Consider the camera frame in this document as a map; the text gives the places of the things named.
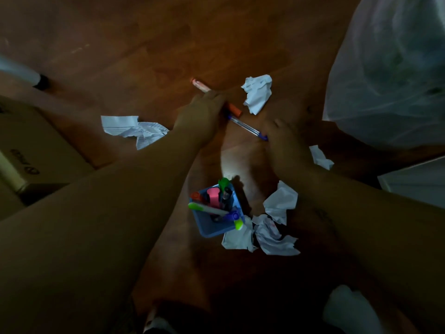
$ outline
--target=white plastic bag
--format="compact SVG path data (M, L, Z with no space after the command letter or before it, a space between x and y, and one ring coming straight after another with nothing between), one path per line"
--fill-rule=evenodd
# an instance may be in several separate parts
M445 144L445 0L361 0L323 120L377 148Z

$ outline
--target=blue pen holder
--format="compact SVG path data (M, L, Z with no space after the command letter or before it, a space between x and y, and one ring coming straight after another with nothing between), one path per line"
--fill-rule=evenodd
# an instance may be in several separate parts
M238 208L239 215L242 219L242 222L244 223L245 222L244 214L242 213L241 205L239 204L238 197L236 196L232 183L229 183L228 186L232 190L232 198L231 198L233 200L232 210L235 209L236 207ZM208 189L210 189L210 187L204 190L200 190L198 192L200 195L205 197L207 196ZM212 218L207 212L192 210L192 213L193 217L195 218L197 227L199 229L199 233L201 234L201 236L205 238L211 238L219 234L235 230L235 224L233 221L215 222L212 220Z

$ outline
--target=pen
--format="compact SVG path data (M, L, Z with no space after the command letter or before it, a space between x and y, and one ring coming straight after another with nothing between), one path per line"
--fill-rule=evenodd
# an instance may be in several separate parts
M196 78L192 78L191 79L192 84L197 87L199 90L201 90L203 93L207 93L209 92L211 89L206 86L204 83L202 83L201 81L198 81ZM242 111L240 109L238 109L236 106L234 106L232 103L227 102L227 108L229 109L229 111L234 114L236 117L240 117L242 114Z
M262 140L268 141L267 136L263 136L258 130L252 128L250 125L247 125L246 123L241 122L238 118L233 117L233 115L229 114L227 118L231 120L233 123L238 124L239 126L245 128L247 131L252 132L255 136L260 137Z
M210 206L207 206L207 205L202 205L202 204L199 204L197 202L190 202L189 203L189 208L191 210L203 211L203 212L207 212L207 213L213 213L215 215L226 215L226 214L229 213L228 211L220 210L219 208L214 208L214 207L210 207Z

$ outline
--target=floor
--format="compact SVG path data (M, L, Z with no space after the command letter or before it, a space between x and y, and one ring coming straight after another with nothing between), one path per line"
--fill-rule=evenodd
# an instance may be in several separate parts
M445 148L376 151L321 121L329 70L358 2L2 0L0 53L46 74L53 87L43 93L0 75L0 94L41 107L101 168L136 151L134 140L103 132L101 114L139 115L171 128L177 108L198 93L189 83L198 77L224 90L253 127L267 115L298 120L307 143L318 144L335 162L332 171L377 185L376 175ZM273 78L273 95L254 117L242 106L240 86L246 77L266 73ZM286 229L299 238L297 257L228 251L222 237L202 238L187 211L187 195L222 176L234 178L250 206L245 213L255 215L278 181L261 141L234 124L223 127L197 157L147 259L133 293L139 312L166 298L212 311L227 330L292 326L304 332L314 328L330 290L340 283L360 287L376 309L396 312L304 197Z

